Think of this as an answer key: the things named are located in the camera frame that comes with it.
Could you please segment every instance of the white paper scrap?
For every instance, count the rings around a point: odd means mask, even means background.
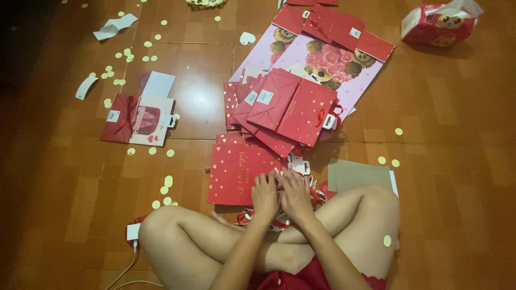
[[[143,89],[142,96],[153,96],[155,98],[167,98],[172,85],[174,84],[175,75],[169,75],[160,72],[151,72],[149,80]]]
[[[95,31],[93,34],[98,40],[108,39],[117,35],[121,29],[131,26],[136,20],[138,20],[138,18],[131,13],[119,19],[109,19],[99,31]]]
[[[133,240],[138,238],[138,231],[140,230],[141,223],[129,224],[127,226],[127,240]]]
[[[389,170],[389,175],[391,176],[392,191],[394,191],[396,196],[399,198],[398,187],[396,186],[396,179],[394,178],[394,171]]]
[[[84,80],[84,82],[79,86],[79,89],[77,90],[77,93],[75,93],[75,97],[79,100],[84,100],[84,97],[86,96],[86,93],[88,92],[88,89],[91,87],[91,85],[99,79],[98,77],[94,76],[88,76],[87,79]]]

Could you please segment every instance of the leg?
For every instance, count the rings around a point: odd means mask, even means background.
[[[242,231],[179,206],[163,206],[143,222],[139,237],[156,275],[170,289],[207,289]],[[313,257],[309,245],[265,242],[256,270],[297,273]]]
[[[369,185],[340,193],[316,210],[315,216],[360,272],[387,276],[399,229],[399,199],[392,191]],[[386,235],[392,239],[389,247],[383,245]],[[305,244],[307,240],[289,227],[278,242]]]

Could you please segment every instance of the barcode label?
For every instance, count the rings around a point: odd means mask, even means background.
[[[106,122],[117,122],[118,121],[118,116],[120,116],[120,111],[109,111],[109,114],[107,115],[107,120]]]
[[[254,101],[256,101],[257,96],[258,94],[255,91],[251,91],[244,101],[246,101],[249,105],[252,106],[254,104]]]
[[[359,30],[352,27],[351,32],[349,34],[351,34],[352,36],[354,36],[356,38],[360,38],[360,34],[362,34],[362,33]]]
[[[258,102],[268,105],[274,93],[262,90],[258,96]]]

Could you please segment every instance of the tissue box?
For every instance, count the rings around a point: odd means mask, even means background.
[[[403,19],[401,38],[405,42],[454,47],[471,35],[482,13],[473,0],[421,5]]]

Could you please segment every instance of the person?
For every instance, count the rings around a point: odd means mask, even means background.
[[[385,289],[399,228],[392,191],[363,186],[313,211],[306,176],[273,170],[254,181],[254,215],[244,230],[179,206],[145,219],[140,242],[165,288]],[[295,225],[268,232],[280,208]]]

